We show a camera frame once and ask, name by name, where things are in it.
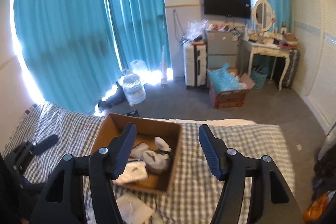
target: teal plastic basket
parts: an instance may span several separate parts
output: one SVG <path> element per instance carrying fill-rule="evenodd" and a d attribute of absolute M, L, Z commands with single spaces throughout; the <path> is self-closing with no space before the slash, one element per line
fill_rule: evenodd
<path fill-rule="evenodd" d="M 251 71 L 251 79 L 255 82 L 254 90 L 261 90 L 263 88 L 267 75 L 268 73 L 261 74 L 255 70 Z"/>

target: vanity table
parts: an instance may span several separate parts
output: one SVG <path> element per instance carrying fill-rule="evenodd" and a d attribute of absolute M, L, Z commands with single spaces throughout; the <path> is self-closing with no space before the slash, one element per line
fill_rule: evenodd
<path fill-rule="evenodd" d="M 273 78 L 273 74 L 274 74 L 274 69 L 275 69 L 275 65 L 277 62 L 277 57 L 284 57 L 286 59 L 285 62 L 285 67 L 283 69 L 280 81 L 279 81 L 279 91 L 282 89 L 282 81 L 285 77 L 285 74 L 287 72 L 288 66 L 289 66 L 289 62 L 290 62 L 290 58 L 289 58 L 289 54 L 290 51 L 280 48 L 277 45 L 268 45 L 268 44 L 261 44 L 261 43 L 254 43 L 252 41 L 246 41 L 245 42 L 245 48 L 248 50 L 248 52 L 250 52 L 250 58 L 249 58 L 249 68 L 248 68 L 248 74 L 249 76 L 251 76 L 251 70 L 252 70 L 252 63 L 253 63 L 253 56 L 255 54 L 260 54 L 260 55 L 267 55 L 267 56 L 274 56 L 274 63 L 273 63 L 273 69 L 272 69 L 272 73 L 271 73 L 271 80 Z"/>

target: black tv screen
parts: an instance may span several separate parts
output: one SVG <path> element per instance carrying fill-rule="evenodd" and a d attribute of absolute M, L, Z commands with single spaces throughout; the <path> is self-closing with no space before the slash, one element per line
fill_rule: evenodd
<path fill-rule="evenodd" d="M 251 18 L 251 0 L 204 0 L 206 15 Z"/>

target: water bottle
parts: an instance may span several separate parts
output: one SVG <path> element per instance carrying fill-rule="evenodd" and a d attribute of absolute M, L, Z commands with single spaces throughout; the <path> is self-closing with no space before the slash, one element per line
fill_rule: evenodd
<path fill-rule="evenodd" d="M 146 99 L 146 92 L 141 83 L 140 76 L 132 73 L 131 70 L 126 71 L 123 90 L 130 106 L 140 104 Z"/>

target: table leg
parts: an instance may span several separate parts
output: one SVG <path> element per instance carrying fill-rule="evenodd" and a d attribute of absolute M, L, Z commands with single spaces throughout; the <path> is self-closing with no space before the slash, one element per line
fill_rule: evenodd
<path fill-rule="evenodd" d="M 286 74 L 286 72 L 288 70 L 289 62 L 290 62 L 289 55 L 286 56 L 285 58 L 286 58 L 286 63 L 285 63 L 285 67 L 283 68 L 283 72 L 282 72 L 282 75 L 281 75 L 281 78 L 280 78 L 280 81 L 279 81 L 279 91 L 282 89 L 282 80 L 285 77 L 285 74 Z"/>
<path fill-rule="evenodd" d="M 274 75 L 274 70 L 275 70 L 275 65 L 277 63 L 277 57 L 274 57 L 274 62 L 273 62 L 273 68 L 272 68 L 272 73 L 271 73 L 271 78 L 270 80 L 273 79 L 273 75 Z"/>
<path fill-rule="evenodd" d="M 249 76 L 251 76 L 251 70 L 252 70 L 252 63 L 253 63 L 253 52 L 250 53 L 250 59 L 249 59 L 249 70 L 248 70 L 248 74 Z"/>

